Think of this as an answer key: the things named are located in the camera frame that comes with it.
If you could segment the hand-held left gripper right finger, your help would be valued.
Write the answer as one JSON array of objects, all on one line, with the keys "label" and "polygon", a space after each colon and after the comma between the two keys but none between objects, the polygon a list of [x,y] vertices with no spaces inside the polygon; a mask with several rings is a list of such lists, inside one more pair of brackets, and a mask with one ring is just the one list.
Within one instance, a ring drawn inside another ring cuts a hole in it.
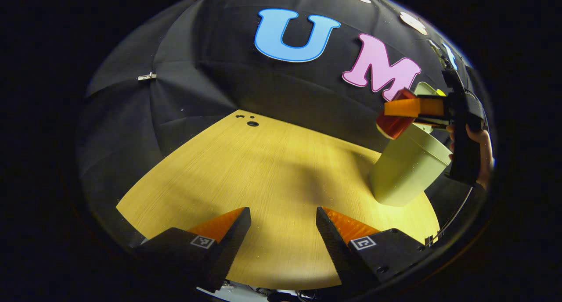
[{"label": "hand-held left gripper right finger", "polygon": [[429,255],[427,245],[397,228],[381,231],[326,207],[317,208],[316,226],[349,293],[377,288]]}]

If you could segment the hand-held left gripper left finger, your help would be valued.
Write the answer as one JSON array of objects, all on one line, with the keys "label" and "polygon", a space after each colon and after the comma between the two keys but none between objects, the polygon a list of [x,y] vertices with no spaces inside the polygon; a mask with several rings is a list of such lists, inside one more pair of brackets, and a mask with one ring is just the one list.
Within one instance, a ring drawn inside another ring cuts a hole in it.
[{"label": "hand-held left gripper left finger", "polygon": [[134,248],[169,288],[215,292],[221,288],[251,226],[241,207],[189,230],[171,227]]}]

